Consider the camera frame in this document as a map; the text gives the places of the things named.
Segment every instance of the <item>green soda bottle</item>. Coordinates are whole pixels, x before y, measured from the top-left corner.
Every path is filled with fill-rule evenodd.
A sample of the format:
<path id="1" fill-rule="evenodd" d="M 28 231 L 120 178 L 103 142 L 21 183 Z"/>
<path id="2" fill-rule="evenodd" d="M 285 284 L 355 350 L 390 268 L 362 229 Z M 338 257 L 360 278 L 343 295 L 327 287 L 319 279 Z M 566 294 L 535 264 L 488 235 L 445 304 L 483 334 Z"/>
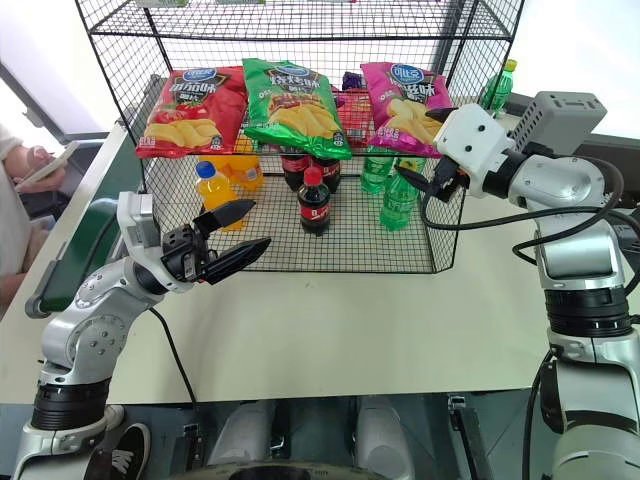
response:
<path id="1" fill-rule="evenodd" d="M 421 173 L 426 163 L 426 158 L 405 158 L 400 160 L 399 165 Z M 396 172 L 388 181 L 384 192 L 380 223 L 390 232 L 406 228 L 417 198 L 418 190 Z"/>
<path id="2" fill-rule="evenodd" d="M 375 156 L 374 153 L 384 153 L 385 156 Z M 393 151 L 382 147 L 369 147 L 367 156 L 364 157 L 360 185 L 367 193 L 380 193 L 384 188 L 384 182 L 389 176 L 395 157 Z"/>
<path id="3" fill-rule="evenodd" d="M 482 95 L 480 96 L 479 103 L 482 108 L 491 110 L 492 112 L 498 112 L 502 107 L 504 107 L 507 97 L 513 88 L 512 72 L 516 69 L 517 65 L 518 62 L 515 60 L 508 59 L 504 66 L 504 70 L 502 70 L 498 75 L 491 77 L 482 90 Z"/>

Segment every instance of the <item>table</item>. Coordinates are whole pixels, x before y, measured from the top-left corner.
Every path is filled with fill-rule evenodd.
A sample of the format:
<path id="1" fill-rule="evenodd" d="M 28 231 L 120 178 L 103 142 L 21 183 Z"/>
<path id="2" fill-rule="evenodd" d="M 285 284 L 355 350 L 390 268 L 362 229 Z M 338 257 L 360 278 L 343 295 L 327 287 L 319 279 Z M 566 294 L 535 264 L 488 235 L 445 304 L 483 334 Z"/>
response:
<path id="1" fill-rule="evenodd" d="M 0 322 L 0 403 L 33 401 L 47 320 L 28 318 L 24 302 L 124 138 L 116 126 Z M 517 211 L 468 198 L 463 222 Z M 527 387 L 547 349 L 547 321 L 537 271 L 511 246 L 533 230 L 523 222 L 463 232 L 454 268 L 437 275 L 241 272 L 168 294 L 157 309 L 199 401 Z M 109 402 L 186 401 L 160 323 L 145 313 L 131 328 Z"/>

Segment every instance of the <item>wire mesh shelf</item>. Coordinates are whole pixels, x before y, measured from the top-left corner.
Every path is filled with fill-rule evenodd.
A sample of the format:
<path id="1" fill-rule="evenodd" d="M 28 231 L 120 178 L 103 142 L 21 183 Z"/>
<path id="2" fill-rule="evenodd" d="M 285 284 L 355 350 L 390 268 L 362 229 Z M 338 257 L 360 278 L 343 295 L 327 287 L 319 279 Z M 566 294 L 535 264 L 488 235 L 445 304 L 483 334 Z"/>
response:
<path id="1" fill-rule="evenodd" d="M 290 60 L 326 75 L 336 87 L 345 72 L 360 72 L 362 63 L 407 63 L 447 77 L 456 106 L 476 102 L 506 61 L 523 0 L 265 0 L 235 5 L 191 0 L 184 8 L 151 9 L 139 8 L 134 0 L 76 3 L 137 144 L 171 71 L 241 65 L 247 57 Z M 342 92 L 338 98 L 354 94 Z M 368 108 L 338 112 L 346 130 L 368 122 L 373 132 Z M 426 229 L 418 208 L 404 231 L 389 233 L 380 225 L 382 196 L 366 196 L 359 187 L 362 145 L 352 145 L 354 159 L 342 162 L 332 226 L 319 238 L 299 226 L 296 197 L 279 177 L 280 152 L 260 145 L 265 185 L 255 195 L 239 190 L 257 206 L 245 228 L 216 234 L 212 246 L 224 250 L 244 239 L 271 236 L 272 245 L 249 267 L 253 270 L 435 273 L 451 267 L 457 235 Z M 145 188 L 154 195 L 163 232 L 199 213 L 193 188 L 196 161 L 193 156 L 144 161 Z M 433 167 L 430 160 L 428 174 Z M 459 191 L 449 203 L 432 201 L 427 217 L 457 223 L 463 199 Z"/>

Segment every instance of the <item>purple package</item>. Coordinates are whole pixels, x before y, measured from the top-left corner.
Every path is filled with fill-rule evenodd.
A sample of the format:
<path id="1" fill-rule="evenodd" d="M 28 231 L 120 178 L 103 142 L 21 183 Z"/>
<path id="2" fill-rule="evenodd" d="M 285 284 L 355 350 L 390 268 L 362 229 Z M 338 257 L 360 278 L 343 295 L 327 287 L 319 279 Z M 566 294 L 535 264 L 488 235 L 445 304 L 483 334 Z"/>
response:
<path id="1" fill-rule="evenodd" d="M 403 63 L 365 63 L 375 135 L 370 145 L 439 157 L 433 138 L 442 124 L 425 114 L 452 106 L 442 75 Z"/>

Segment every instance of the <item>potato chip bag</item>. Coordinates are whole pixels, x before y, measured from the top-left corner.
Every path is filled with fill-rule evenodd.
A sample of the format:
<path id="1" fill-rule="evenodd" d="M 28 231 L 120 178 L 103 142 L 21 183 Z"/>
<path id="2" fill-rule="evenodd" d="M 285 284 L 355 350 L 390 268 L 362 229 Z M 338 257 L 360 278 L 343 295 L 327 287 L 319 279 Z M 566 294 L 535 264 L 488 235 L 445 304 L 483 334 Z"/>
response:
<path id="1" fill-rule="evenodd" d="M 424 157 L 439 156 L 433 138 L 442 124 L 425 114 L 452 106 L 445 78 L 403 63 L 361 65 L 373 106 L 370 145 Z"/>
<path id="2" fill-rule="evenodd" d="M 248 137 L 320 158 L 351 158 L 327 77 L 286 61 L 245 58 L 242 63 L 249 91 Z"/>
<path id="3" fill-rule="evenodd" d="M 242 67 L 174 70 L 147 119 L 136 155 L 233 153 L 246 109 Z"/>

